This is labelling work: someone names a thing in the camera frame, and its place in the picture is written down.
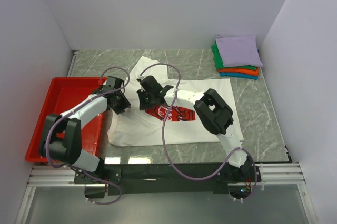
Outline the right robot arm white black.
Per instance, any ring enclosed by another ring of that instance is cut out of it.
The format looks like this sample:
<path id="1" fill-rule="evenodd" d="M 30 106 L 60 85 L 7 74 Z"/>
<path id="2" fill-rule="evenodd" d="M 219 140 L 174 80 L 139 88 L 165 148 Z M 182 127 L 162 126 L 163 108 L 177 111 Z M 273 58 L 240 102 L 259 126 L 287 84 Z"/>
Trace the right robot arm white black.
<path id="1" fill-rule="evenodd" d="M 175 104 L 195 111 L 204 128 L 217 137 L 225 150 L 224 163 L 214 173 L 204 178 L 193 178 L 183 174 L 167 156 L 169 163 L 178 174 L 190 180 L 202 181 L 219 174 L 224 166 L 228 165 L 226 170 L 236 181 L 243 181 L 249 176 L 253 159 L 234 136 L 234 112 L 216 90 L 210 88 L 205 92 L 193 92 L 181 90 L 178 85 L 163 87 L 153 76 L 139 77 L 137 81 L 141 86 L 137 91 L 141 110 L 154 105 L 169 105 L 162 126 L 162 142 L 165 151 L 167 151 L 165 124 Z"/>

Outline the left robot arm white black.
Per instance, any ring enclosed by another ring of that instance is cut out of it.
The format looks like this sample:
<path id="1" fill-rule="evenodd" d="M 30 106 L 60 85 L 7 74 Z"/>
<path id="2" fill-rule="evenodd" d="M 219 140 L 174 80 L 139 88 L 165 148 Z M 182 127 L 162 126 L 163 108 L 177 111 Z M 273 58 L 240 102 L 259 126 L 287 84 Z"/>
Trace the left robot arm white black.
<path id="1" fill-rule="evenodd" d="M 85 170 L 88 179 L 101 182 L 105 178 L 104 161 L 83 149 L 82 129 L 100 113 L 112 110 L 118 115 L 131 107 L 124 95 L 124 85 L 124 80 L 109 76 L 77 106 L 46 116 L 38 153 Z"/>

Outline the white printed t-shirt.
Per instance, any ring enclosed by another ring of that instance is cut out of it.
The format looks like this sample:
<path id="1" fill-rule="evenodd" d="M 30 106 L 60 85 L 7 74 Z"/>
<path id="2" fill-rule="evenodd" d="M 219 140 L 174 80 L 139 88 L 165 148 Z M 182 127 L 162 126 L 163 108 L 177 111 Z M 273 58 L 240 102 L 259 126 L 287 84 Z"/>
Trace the white printed t-shirt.
<path id="1" fill-rule="evenodd" d="M 216 90 L 233 110 L 234 123 L 230 126 L 231 132 L 226 136 L 243 142 L 244 137 L 229 79 L 181 81 L 169 79 L 166 65 L 158 65 L 155 60 L 141 57 L 130 73 L 131 80 L 125 90 L 125 96 L 131 103 L 131 107 L 119 115 L 112 114 L 111 125 L 107 131 L 111 145 L 135 147 L 155 146 L 162 143 L 171 145 L 218 142 L 217 137 L 204 128 L 197 113 L 180 106 L 178 101 L 174 103 L 171 112 L 167 111 L 168 106 L 155 106 L 140 110 L 137 94 L 140 85 L 136 79 L 142 71 L 145 71 L 146 75 L 154 76 L 163 86 L 178 85 L 182 90 L 195 92 L 205 92 L 209 88 Z"/>

